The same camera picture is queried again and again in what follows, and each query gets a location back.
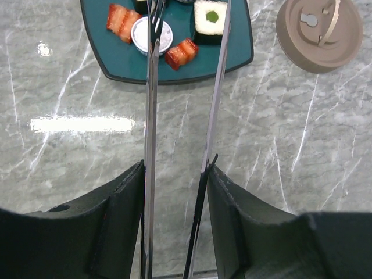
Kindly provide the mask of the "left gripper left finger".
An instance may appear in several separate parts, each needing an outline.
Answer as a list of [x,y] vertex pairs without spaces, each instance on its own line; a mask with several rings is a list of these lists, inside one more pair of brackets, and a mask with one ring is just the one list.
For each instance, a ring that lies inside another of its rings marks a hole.
[[129,278],[145,166],[46,212],[1,210],[2,278]]

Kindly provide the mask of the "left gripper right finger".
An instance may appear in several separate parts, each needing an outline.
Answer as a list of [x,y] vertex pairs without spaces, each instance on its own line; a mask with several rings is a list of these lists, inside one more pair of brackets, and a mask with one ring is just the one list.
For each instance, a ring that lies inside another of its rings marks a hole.
[[208,200],[219,278],[370,278],[371,214],[294,215],[246,191],[218,167]]

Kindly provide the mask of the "sushi roll green centre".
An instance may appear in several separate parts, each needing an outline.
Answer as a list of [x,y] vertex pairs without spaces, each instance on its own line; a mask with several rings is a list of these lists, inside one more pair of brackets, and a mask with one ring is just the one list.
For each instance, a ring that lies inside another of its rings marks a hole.
[[227,2],[197,0],[191,13],[191,35],[197,45],[220,45]]

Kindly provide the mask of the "metal tongs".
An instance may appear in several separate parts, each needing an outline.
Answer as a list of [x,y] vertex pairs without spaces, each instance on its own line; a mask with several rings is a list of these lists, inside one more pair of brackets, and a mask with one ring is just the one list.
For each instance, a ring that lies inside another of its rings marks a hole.
[[[147,94],[146,94],[146,122],[145,122],[145,194],[144,210],[142,212],[141,227],[141,261],[140,277],[152,278],[153,268],[153,232],[155,206],[155,164],[156,164],[156,121],[157,121],[157,93],[158,93],[158,64],[160,36],[162,32],[162,12],[164,1],[148,1],[148,51],[147,51]],[[227,44],[231,29],[231,2],[227,2],[224,30],[220,46],[220,54],[214,83],[212,105],[210,108],[208,130],[206,134],[205,150],[202,159],[201,176],[199,179],[194,219],[189,239],[184,278],[192,278],[194,260],[198,243],[199,227],[201,223],[203,204],[206,194],[208,174],[215,160],[211,159],[212,146],[217,125],[221,89],[226,72]]]

